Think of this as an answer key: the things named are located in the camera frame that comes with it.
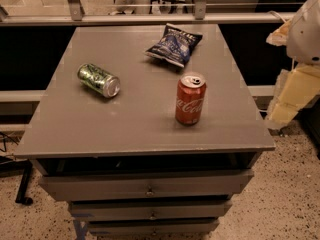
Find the can lying on its side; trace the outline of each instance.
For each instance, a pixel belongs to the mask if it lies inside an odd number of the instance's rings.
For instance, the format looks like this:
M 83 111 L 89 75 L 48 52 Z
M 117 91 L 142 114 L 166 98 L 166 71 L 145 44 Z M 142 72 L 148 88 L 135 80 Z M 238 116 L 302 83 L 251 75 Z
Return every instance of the can lying on its side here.
M 199 73 L 186 73 L 180 78 L 176 103 L 176 119 L 180 123 L 192 125 L 200 120 L 206 88 L 206 80 Z
M 81 65 L 78 78 L 106 98 L 114 97 L 120 91 L 119 78 L 93 64 Z

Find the table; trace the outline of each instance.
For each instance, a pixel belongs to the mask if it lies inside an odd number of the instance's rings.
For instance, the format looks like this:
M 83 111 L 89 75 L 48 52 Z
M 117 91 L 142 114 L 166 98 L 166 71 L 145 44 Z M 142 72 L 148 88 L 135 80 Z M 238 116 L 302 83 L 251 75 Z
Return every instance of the table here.
M 77 28 L 16 150 L 94 235 L 209 232 L 275 148 L 219 27 L 181 27 L 203 33 L 181 71 L 143 54 L 162 25 Z M 120 93 L 108 100 L 82 85 L 83 63 L 117 75 Z M 189 71 L 208 85 L 192 127 L 174 118 Z

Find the drawer handle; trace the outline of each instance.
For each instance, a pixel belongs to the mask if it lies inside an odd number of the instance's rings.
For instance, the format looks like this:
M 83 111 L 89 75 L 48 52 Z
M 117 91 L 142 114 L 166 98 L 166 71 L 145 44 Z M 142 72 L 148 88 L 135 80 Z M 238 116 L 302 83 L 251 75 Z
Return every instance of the drawer handle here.
M 154 197 L 155 193 L 153 192 L 152 188 L 149 187 L 148 191 L 146 192 L 147 197 Z
M 153 212 L 153 213 L 151 214 L 149 220 L 156 220 L 156 219 L 157 219 L 157 217 L 156 217 L 156 215 L 155 215 L 154 212 Z

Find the can lid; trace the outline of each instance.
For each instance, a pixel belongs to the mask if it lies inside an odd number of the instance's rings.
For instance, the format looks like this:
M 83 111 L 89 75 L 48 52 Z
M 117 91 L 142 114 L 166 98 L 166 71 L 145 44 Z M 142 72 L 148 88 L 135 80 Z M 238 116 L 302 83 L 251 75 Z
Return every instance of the can lid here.
M 118 77 L 113 77 L 107 81 L 103 88 L 103 96 L 107 98 L 114 97 L 120 91 L 120 80 Z
M 181 82 L 189 88 L 199 88 L 205 84 L 206 80 L 203 75 L 197 72 L 189 72 L 182 75 Z

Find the terrazzo floor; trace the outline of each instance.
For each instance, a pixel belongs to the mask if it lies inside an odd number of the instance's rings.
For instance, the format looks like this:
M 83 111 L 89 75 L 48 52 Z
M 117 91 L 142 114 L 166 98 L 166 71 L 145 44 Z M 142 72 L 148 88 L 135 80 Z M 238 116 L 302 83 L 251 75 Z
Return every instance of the terrazzo floor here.
M 255 177 L 208 235 L 93 237 L 88 240 L 257 240 L 320 239 L 320 161 L 312 141 L 293 121 L 284 137 L 273 136 L 276 150 L 264 152 L 253 167 Z M 55 202 L 34 171 L 27 196 L 31 206 L 16 204 L 21 176 L 0 178 L 0 239 L 76 239 L 65 202 Z

